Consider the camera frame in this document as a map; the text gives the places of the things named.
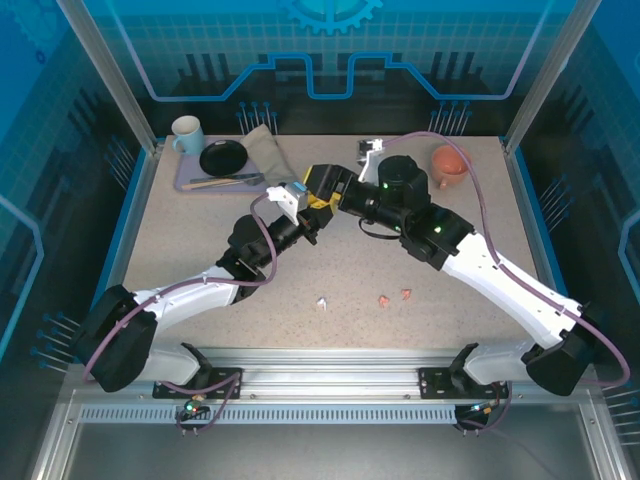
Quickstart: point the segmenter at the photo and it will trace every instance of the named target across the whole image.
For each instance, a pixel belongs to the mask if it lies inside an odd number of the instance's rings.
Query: white mug
[[[200,155],[204,150],[204,134],[200,120],[192,115],[176,118],[171,124],[171,131],[176,136],[173,149],[185,155]]]

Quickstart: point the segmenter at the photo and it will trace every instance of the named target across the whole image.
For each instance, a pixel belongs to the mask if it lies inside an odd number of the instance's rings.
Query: gear logo
[[[55,0],[5,0],[2,10],[13,14],[22,33],[37,48],[51,42],[58,31],[58,7]]]
[[[314,34],[336,30],[347,33],[350,27],[360,28],[363,19],[373,18],[373,9],[382,7],[381,0],[281,0],[289,19],[297,20],[300,28],[311,27]]]

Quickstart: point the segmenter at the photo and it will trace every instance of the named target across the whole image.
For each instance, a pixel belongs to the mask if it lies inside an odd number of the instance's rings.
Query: gray cloth
[[[247,149],[249,158],[256,164],[258,170],[264,173],[265,180],[272,187],[282,182],[299,181],[266,125],[262,124],[251,130],[240,140],[240,143]]]

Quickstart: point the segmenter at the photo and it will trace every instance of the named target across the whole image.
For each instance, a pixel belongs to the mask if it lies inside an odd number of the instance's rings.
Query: small paper scrap
[[[316,302],[316,305],[318,305],[319,308],[321,308],[322,310],[324,310],[325,312],[327,311],[327,299],[324,297],[320,297],[318,299],[318,301]]]

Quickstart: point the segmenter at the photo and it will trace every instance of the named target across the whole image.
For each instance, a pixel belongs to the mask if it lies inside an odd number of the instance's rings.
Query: speckled tabletop
[[[354,136],[280,136],[278,144],[297,174],[316,163],[358,171]],[[179,155],[167,137],[151,188],[124,285],[130,290],[163,286],[201,272],[227,248],[251,195],[188,195],[174,190]],[[535,274],[533,260],[496,137],[456,140],[471,154],[486,197],[498,250]],[[411,155],[428,168],[439,145],[411,139],[387,150]],[[470,178],[439,191],[432,200],[473,223],[480,212]],[[258,212],[267,223],[279,216],[273,205]],[[401,290],[412,289],[402,301]],[[378,306],[378,297],[391,302]],[[316,306],[325,297],[328,309]],[[301,240],[278,257],[270,285],[248,300],[197,315],[161,334],[163,339],[202,347],[458,348],[469,342],[526,338],[505,313],[458,280],[410,257],[397,242],[369,238],[357,219],[339,212],[318,235],[315,247]]]

